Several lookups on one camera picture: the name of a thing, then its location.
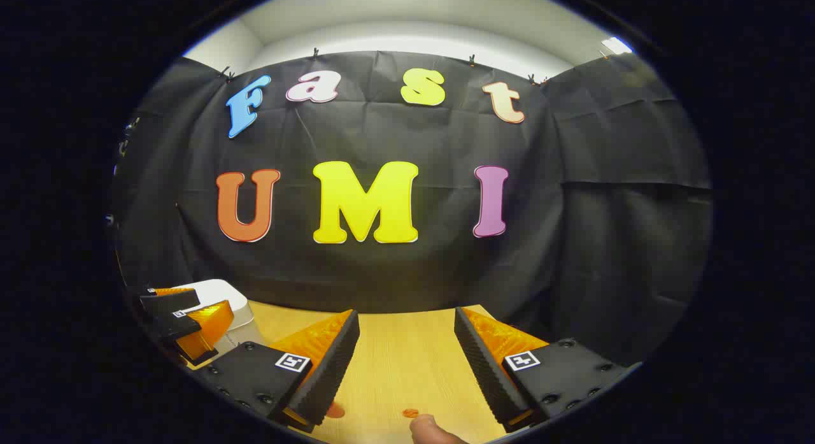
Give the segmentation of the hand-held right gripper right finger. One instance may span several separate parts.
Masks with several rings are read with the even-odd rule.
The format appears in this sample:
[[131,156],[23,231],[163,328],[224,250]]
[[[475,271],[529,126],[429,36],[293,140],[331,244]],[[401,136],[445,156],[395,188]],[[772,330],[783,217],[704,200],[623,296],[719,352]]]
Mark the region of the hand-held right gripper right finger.
[[454,332],[507,433],[567,414],[637,369],[611,362],[574,338],[547,342],[462,307],[455,310]]

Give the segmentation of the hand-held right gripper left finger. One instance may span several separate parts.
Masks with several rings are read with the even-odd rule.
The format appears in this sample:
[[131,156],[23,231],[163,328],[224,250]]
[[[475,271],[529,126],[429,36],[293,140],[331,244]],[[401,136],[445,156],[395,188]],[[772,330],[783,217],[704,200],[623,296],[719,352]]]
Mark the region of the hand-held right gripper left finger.
[[310,433],[327,416],[359,337],[355,310],[273,343],[247,341],[201,368],[201,383],[262,420]]

